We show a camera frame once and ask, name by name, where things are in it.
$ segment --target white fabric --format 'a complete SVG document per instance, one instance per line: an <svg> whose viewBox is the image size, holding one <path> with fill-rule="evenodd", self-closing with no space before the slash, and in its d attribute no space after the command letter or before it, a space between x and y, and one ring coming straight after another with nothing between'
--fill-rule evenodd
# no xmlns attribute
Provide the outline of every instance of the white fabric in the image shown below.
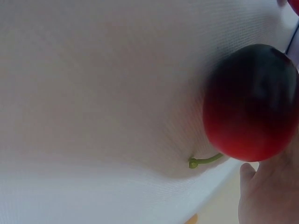
<svg viewBox="0 0 299 224"><path fill-rule="evenodd" d="M215 153L202 81L296 22L275 0L1 1L0 223L183 223L239 164L188 168Z"/></svg>

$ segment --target skin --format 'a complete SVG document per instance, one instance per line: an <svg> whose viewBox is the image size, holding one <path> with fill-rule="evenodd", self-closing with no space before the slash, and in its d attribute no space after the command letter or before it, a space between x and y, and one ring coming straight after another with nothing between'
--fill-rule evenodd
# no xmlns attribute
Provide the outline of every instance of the skin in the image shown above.
<svg viewBox="0 0 299 224"><path fill-rule="evenodd" d="M281 154L263 161L257 171L240 168L240 224L299 223L299 140Z"/></svg>

